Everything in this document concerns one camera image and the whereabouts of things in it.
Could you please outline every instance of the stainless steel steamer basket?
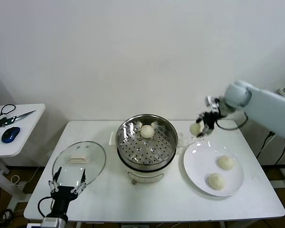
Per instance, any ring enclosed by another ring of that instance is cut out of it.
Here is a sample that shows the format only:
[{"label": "stainless steel steamer basket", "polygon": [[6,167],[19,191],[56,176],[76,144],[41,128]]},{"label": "stainless steel steamer basket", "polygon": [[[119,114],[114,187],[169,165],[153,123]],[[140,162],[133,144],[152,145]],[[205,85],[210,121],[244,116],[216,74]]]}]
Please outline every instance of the stainless steel steamer basket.
[{"label": "stainless steel steamer basket", "polygon": [[[140,129],[144,125],[154,128],[152,138],[141,137]],[[166,167],[174,158],[177,141],[173,125],[168,120],[152,114],[128,119],[116,134],[120,159],[129,168],[140,172],[153,172]]]}]

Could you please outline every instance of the white wall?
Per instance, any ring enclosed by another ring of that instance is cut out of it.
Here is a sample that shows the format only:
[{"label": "white wall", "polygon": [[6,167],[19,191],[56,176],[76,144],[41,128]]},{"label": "white wall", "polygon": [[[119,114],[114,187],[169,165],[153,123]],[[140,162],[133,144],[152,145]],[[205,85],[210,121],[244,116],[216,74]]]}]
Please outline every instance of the white wall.
[{"label": "white wall", "polygon": [[285,86],[285,1],[0,0],[0,103],[46,104],[44,150],[69,120],[195,119],[237,79]]}]

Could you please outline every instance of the glass lid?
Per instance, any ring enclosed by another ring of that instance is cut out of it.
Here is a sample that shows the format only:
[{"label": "glass lid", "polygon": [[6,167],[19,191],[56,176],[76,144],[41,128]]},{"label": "glass lid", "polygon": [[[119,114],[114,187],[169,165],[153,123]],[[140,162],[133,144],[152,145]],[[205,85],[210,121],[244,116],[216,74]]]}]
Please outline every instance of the glass lid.
[{"label": "glass lid", "polygon": [[105,150],[96,142],[77,142],[67,147],[56,158],[52,175],[61,172],[57,183],[76,187],[85,178],[86,184],[92,183],[105,166]]}]

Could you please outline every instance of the steamed bun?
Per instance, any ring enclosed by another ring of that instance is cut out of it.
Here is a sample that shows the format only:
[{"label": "steamed bun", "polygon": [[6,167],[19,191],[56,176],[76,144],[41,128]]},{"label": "steamed bun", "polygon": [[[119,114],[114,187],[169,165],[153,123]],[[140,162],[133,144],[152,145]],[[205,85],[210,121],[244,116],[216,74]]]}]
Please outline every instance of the steamed bun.
[{"label": "steamed bun", "polygon": [[200,123],[191,124],[191,126],[190,126],[191,134],[197,136],[200,133],[200,128],[201,128]]},{"label": "steamed bun", "polygon": [[141,136],[142,138],[150,139],[154,135],[154,128],[150,125],[144,125],[141,128]]},{"label": "steamed bun", "polygon": [[222,190],[226,185],[225,178],[218,173],[211,174],[208,177],[208,182],[210,186],[215,190]]},{"label": "steamed bun", "polygon": [[234,160],[229,156],[223,155],[218,159],[218,165],[224,170],[231,170],[234,168]]}]

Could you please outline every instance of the scissors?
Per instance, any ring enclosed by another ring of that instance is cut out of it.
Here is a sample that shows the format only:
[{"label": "scissors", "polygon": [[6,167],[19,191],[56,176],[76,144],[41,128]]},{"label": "scissors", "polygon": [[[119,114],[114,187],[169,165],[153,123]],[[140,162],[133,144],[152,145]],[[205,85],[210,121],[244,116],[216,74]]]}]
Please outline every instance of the scissors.
[{"label": "scissors", "polygon": [[10,124],[13,124],[16,121],[22,120],[23,118],[27,117],[28,115],[32,114],[35,111],[36,110],[33,110],[33,111],[28,112],[28,113],[24,113],[24,114],[22,114],[20,116],[14,116],[14,117],[9,118],[9,119],[6,118],[6,117],[3,117],[0,120],[0,127],[4,127],[4,126],[10,125]]}]

